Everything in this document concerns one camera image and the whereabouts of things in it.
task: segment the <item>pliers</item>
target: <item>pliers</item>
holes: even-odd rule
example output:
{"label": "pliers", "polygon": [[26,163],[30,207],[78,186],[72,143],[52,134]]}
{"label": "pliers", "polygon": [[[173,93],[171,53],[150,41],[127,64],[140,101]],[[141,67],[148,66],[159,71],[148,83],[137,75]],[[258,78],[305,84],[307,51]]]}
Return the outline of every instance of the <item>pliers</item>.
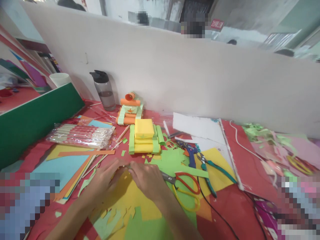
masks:
{"label": "pliers", "polygon": [[[203,171],[208,171],[207,170],[207,166],[206,166],[206,163],[208,163],[210,166],[218,169],[220,172],[222,172],[224,175],[226,175],[231,180],[231,182],[237,183],[237,181],[226,170],[224,170],[222,167],[218,166],[217,164],[213,163],[212,161],[208,161],[201,152],[197,153],[196,155],[197,155],[198,159],[202,163],[201,164],[201,168],[202,168]],[[206,183],[208,185],[208,188],[209,188],[211,194],[216,198],[217,197],[217,193],[214,191],[214,189],[213,189],[213,187],[212,187],[212,185],[210,183],[210,179],[209,178],[206,178]]]}

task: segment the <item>white cable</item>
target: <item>white cable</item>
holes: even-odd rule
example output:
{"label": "white cable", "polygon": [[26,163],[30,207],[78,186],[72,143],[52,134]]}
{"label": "white cable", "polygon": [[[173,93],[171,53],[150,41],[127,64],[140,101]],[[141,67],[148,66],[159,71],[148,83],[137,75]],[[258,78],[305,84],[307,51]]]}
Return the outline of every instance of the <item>white cable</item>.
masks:
{"label": "white cable", "polygon": [[[231,125],[231,121],[233,121],[233,120],[230,120],[229,121],[229,124],[230,124],[230,126],[231,127],[233,127],[235,130],[236,130],[236,142],[242,147],[242,148],[244,148],[245,150],[247,150],[248,152],[250,152],[250,153],[252,153],[253,155],[255,155],[257,158],[259,158],[261,161],[264,161],[261,157],[259,157],[257,154],[255,154],[255,153],[253,153],[253,152],[251,152],[249,149],[246,149],[244,146],[242,146],[239,142],[238,142],[238,130],[237,130],[237,128],[235,128],[234,126],[232,126]],[[276,185],[276,182],[277,182],[277,174],[276,174],[276,172],[270,167],[270,169],[273,171],[273,174],[274,174],[274,180],[273,180],[273,186],[274,187],[277,187],[277,185]]]}

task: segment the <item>person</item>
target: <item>person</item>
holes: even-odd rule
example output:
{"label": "person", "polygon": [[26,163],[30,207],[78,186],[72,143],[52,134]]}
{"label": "person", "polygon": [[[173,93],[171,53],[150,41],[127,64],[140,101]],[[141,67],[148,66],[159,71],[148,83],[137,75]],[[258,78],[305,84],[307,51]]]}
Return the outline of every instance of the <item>person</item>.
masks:
{"label": "person", "polygon": [[[83,193],[69,207],[46,240],[72,240],[92,210],[112,194],[123,172],[123,160],[114,159],[99,168]],[[202,239],[175,196],[164,182],[157,165],[130,163],[132,179],[143,194],[152,200],[166,219],[174,239]]]}

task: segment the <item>water bottle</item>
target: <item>water bottle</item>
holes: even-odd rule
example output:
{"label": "water bottle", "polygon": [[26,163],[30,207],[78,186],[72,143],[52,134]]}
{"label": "water bottle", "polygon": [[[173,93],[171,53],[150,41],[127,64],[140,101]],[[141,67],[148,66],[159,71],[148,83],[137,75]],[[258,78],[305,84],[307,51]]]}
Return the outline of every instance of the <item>water bottle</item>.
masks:
{"label": "water bottle", "polygon": [[113,111],[116,108],[116,102],[114,100],[108,75],[99,70],[94,70],[94,72],[90,72],[90,74],[93,77],[94,85],[97,89],[104,110]]}

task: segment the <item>blue paper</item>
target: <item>blue paper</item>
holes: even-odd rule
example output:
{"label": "blue paper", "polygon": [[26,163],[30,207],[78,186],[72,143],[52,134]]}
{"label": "blue paper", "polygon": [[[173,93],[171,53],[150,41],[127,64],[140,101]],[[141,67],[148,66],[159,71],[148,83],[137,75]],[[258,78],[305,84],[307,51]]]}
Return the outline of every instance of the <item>blue paper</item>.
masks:
{"label": "blue paper", "polygon": [[59,173],[61,191],[87,158],[88,156],[66,156],[43,161],[33,173]]}

